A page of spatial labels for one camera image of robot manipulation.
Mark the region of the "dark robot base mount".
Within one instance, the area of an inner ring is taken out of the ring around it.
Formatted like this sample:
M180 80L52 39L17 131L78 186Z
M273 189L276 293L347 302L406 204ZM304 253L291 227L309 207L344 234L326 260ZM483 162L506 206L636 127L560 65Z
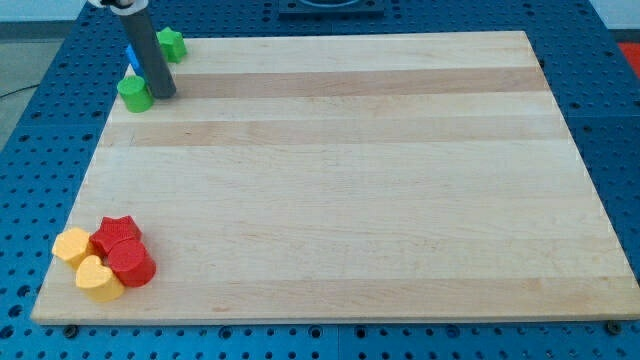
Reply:
M385 7L385 0L279 0L278 17L383 15Z

